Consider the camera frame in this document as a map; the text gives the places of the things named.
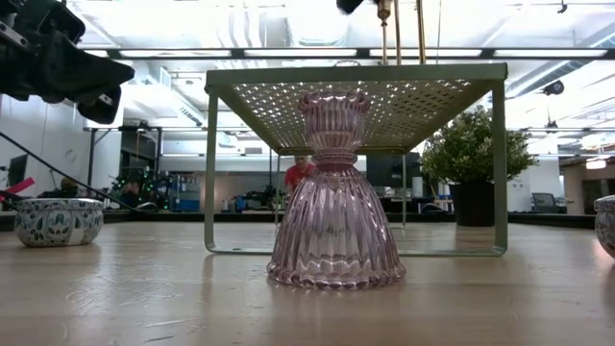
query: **duct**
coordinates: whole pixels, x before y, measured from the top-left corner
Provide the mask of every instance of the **duct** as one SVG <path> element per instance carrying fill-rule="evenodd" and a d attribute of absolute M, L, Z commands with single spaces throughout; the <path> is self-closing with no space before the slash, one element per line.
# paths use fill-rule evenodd
<path fill-rule="evenodd" d="M 581 42 L 578 47 L 615 48 L 615 23 L 608 25 L 593 36 Z M 546 86 L 565 75 L 572 73 L 593 60 L 575 60 L 567 62 L 547 62 L 534 69 L 523 78 L 510 84 L 508 94 L 511 97 L 523 96 L 540 87 Z"/>

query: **pink glass candle holder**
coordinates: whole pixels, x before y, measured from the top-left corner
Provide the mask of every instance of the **pink glass candle holder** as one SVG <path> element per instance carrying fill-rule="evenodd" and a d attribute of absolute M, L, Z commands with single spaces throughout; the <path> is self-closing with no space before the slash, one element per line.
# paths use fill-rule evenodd
<path fill-rule="evenodd" d="M 376 192 L 354 168 L 370 101 L 362 92 L 314 92 L 299 102 L 316 168 L 280 226 L 269 277 L 330 289 L 398 282 L 406 273 Z"/>

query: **black cable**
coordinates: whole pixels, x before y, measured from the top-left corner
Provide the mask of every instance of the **black cable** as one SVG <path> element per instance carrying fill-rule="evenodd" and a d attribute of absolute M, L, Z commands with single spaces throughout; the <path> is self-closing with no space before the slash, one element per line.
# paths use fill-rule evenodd
<path fill-rule="evenodd" d="M 105 193 L 105 192 L 99 191 L 99 190 L 97 190 L 96 188 L 94 188 L 94 187 L 92 187 L 92 186 L 90 186 L 90 185 L 84 184 L 84 183 L 82 183 L 82 182 L 80 182 L 80 181 L 77 181 L 77 180 L 75 180 L 75 179 L 71 178 L 70 176 L 68 176 L 68 174 L 66 174 L 66 173 L 64 173 L 64 172 L 62 172 L 62 171 L 60 171 L 58 168 L 56 168 L 56 167 L 52 166 L 52 165 L 51 165 L 51 164 L 49 164 L 47 161 L 45 161 L 45 160 L 41 159 L 38 155 L 36 155 L 36 154 L 34 154 L 33 152 L 31 152 L 30 150 L 28 150 L 28 149 L 27 149 L 26 147 L 24 147 L 23 145 L 21 145 L 21 144 L 17 143 L 14 139 L 12 139 L 12 138 L 10 138 L 9 136 L 5 135 L 5 134 L 4 134 L 3 132 L 1 132 L 1 131 L 0 131 L 0 136 L 1 136 L 1 137 L 3 137 L 4 139 L 6 139 L 7 141 L 9 141 L 12 145 L 14 145 L 14 146 L 16 146 L 17 148 L 21 149 L 22 151 L 24 151 L 24 152 L 28 153 L 28 155 L 32 156 L 33 158 L 35 158 L 35 159 L 36 159 L 37 161 L 39 161 L 40 163 L 42 163 L 42 164 L 46 165 L 49 169 L 53 169 L 53 170 L 54 170 L 54 171 L 56 171 L 58 174 L 60 174 L 60 175 L 64 176 L 65 178 L 68 178 L 68 179 L 70 179 L 71 181 L 73 181 L 73 182 L 77 183 L 77 185 L 80 185 L 80 186 L 82 186 L 82 187 L 85 187 L 85 188 L 87 188 L 87 190 L 89 190 L 89 191 L 93 191 L 93 192 L 96 192 L 96 193 L 98 193 L 98 194 L 100 194 L 100 195 L 102 195 L 102 196 L 104 196 L 104 197 L 107 197 L 107 198 L 109 198 L 110 200 L 112 200 L 113 202 L 115 202 L 115 203 L 119 204 L 121 207 L 124 207 L 124 208 L 126 208 L 126 209 L 128 209 L 128 210 L 130 210 L 130 211 L 139 211 L 139 210 L 136 210 L 135 208 L 133 208 L 133 207 L 131 207 L 131 206 L 129 206 L 129 205 L 127 205 L 127 204 L 125 204 L 125 203 L 122 203 L 120 200 L 118 200 L 118 199 L 116 199 L 116 198 L 114 198 L 114 197 L 111 197 L 109 194 L 107 194 L 107 193 Z"/>

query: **ceramic bowl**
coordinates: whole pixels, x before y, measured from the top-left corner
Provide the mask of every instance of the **ceramic bowl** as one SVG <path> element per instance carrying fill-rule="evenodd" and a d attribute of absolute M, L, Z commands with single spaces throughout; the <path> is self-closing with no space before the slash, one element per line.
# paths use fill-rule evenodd
<path fill-rule="evenodd" d="M 28 247 L 87 245 L 103 227 L 103 203 L 91 199 L 36 198 L 19 202 L 14 230 Z"/>
<path fill-rule="evenodd" d="M 606 253 L 615 259 L 615 195 L 594 202 L 596 236 Z"/>

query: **pink object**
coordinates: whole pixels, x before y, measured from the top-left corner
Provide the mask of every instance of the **pink object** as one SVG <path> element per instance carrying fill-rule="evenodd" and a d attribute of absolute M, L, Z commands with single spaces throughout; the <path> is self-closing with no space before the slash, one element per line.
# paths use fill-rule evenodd
<path fill-rule="evenodd" d="M 5 191 L 9 192 L 9 193 L 19 193 L 23 190 L 25 190 L 26 188 L 32 186 L 35 184 L 35 180 L 32 178 L 28 178 L 25 181 L 18 183 L 16 185 L 13 185 L 9 188 L 7 188 Z M 4 197 L 0 196 L 0 202 L 4 201 Z"/>
<path fill-rule="evenodd" d="M 370 101 L 362 92 L 314 92 L 299 102 L 316 168 L 290 201 L 269 277 L 284 284 L 363 289 L 406 273 L 374 189 L 353 164 Z"/>

